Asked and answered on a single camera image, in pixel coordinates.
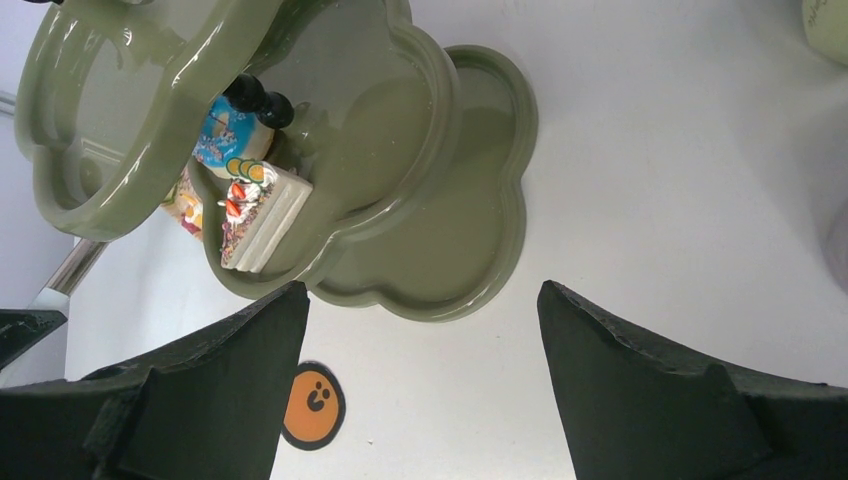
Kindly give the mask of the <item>silver serving tongs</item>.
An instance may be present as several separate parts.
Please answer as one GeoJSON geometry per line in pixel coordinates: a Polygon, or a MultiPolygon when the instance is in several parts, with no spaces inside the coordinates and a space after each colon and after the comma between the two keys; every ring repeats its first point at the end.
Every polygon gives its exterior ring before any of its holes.
{"type": "Polygon", "coordinates": [[[109,242],[79,239],[28,309],[58,311],[68,317],[71,296],[109,245],[109,242]]]}

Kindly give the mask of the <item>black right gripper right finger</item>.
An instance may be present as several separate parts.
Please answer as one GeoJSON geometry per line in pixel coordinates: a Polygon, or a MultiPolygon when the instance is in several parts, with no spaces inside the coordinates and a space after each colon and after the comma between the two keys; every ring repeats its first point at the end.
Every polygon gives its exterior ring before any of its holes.
{"type": "Polygon", "coordinates": [[[537,298],[580,479],[843,479],[847,391],[742,367],[548,280],[537,298]]]}

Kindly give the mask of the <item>white layered cake slice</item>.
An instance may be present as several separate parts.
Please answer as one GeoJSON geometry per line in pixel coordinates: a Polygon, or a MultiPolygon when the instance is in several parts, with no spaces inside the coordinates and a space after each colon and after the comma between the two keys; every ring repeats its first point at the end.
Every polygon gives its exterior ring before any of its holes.
{"type": "Polygon", "coordinates": [[[218,202],[224,209],[221,267],[261,272],[299,215],[313,186],[266,161],[233,158],[231,183],[218,202]]]}

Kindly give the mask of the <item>blue frosted donut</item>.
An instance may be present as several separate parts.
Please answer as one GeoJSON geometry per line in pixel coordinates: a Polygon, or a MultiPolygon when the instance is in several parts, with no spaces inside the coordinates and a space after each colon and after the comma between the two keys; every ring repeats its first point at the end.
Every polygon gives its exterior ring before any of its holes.
{"type": "Polygon", "coordinates": [[[259,181],[258,167],[271,147],[275,131],[264,126],[254,113],[233,108],[224,96],[218,96],[204,120],[192,157],[214,175],[223,179],[259,181]]]}

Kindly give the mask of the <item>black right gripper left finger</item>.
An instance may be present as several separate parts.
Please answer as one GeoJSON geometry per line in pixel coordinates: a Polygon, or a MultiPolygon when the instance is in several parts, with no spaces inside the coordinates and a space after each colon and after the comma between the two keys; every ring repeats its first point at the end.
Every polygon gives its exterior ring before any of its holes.
{"type": "Polygon", "coordinates": [[[5,479],[266,479],[309,312],[289,283],[76,380],[1,392],[5,479]]]}

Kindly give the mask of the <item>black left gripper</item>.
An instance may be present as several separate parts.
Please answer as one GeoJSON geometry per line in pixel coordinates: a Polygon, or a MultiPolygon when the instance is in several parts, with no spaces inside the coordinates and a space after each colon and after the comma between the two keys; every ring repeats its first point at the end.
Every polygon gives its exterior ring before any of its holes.
{"type": "Polygon", "coordinates": [[[1,310],[1,369],[67,323],[56,310],[1,310]]]}

